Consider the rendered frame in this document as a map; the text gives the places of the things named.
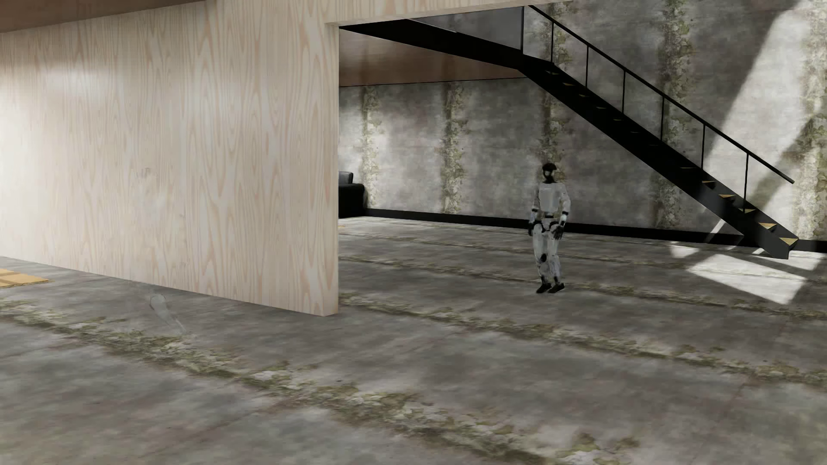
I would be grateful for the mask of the black sofa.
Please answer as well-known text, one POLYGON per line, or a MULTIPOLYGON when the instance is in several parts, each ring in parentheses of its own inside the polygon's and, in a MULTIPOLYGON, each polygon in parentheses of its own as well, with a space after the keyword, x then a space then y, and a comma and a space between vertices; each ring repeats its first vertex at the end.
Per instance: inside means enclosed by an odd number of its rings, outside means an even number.
POLYGON ((358 217, 365 215, 366 187, 353 181, 354 173, 338 172, 338 217, 358 217))

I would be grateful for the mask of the clear glass bottle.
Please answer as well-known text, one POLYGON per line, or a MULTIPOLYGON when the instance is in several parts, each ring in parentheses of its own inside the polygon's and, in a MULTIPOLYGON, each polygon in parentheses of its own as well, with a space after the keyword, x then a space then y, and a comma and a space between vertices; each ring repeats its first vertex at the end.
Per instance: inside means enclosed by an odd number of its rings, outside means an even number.
POLYGON ((186 334, 187 330, 182 323, 171 312, 166 298, 161 294, 152 294, 150 296, 150 308, 155 314, 172 329, 178 331, 179 334, 186 334))

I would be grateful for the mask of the white humanoid robot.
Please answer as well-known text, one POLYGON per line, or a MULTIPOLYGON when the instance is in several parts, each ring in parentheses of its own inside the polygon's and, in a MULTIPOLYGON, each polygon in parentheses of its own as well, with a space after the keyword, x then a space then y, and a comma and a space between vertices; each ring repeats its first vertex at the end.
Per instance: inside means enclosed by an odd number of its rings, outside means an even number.
POLYGON ((566 186, 554 179, 557 166, 542 166, 543 181, 538 183, 529 216, 528 234, 532 237, 533 256, 541 280, 537 294, 556 293, 564 289, 561 261, 558 254, 571 200, 566 186))

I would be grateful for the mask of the black metal staircase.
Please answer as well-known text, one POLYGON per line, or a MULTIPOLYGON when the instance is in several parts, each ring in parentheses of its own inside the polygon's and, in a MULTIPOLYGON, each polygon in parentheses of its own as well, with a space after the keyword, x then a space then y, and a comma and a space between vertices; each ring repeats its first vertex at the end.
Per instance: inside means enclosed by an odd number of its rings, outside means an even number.
POLYGON ((553 58, 541 59, 527 55, 524 52, 523 43, 520 43, 518 48, 506 46, 495 41, 475 37, 447 27, 435 26, 416 19, 349 25, 343 26, 342 30, 518 70, 550 93, 555 99, 565 104, 570 110, 576 112, 654 169, 663 178, 669 180, 688 196, 691 196, 728 223, 729 226, 739 231, 750 247, 761 248, 774 258, 787 259, 789 257, 789 252, 797 246, 799 238, 748 200, 749 162, 755 160, 783 180, 793 184, 794 180, 789 175, 688 110, 673 97, 668 96, 664 91, 659 90, 656 86, 621 65, 616 59, 594 47, 590 42, 574 33, 557 19, 541 11, 537 6, 532 5, 531 9, 550 21, 554 29, 561 29, 579 40, 585 46, 587 55, 594 51, 621 69, 623 71, 622 94, 625 94, 626 79, 630 76, 660 95, 661 111, 663 112, 661 114, 660 133, 654 135, 641 124, 635 122, 626 113, 624 102, 621 103, 620 108, 616 108, 602 99, 596 92, 590 90, 587 84, 587 75, 580 82, 559 68, 554 63, 553 58), (666 102, 671 103, 701 124, 699 164, 694 163, 665 142, 666 117, 664 111, 666 110, 666 102), (741 195, 727 187, 706 170, 707 131, 714 132, 745 154, 747 159, 744 169, 743 193, 741 195))

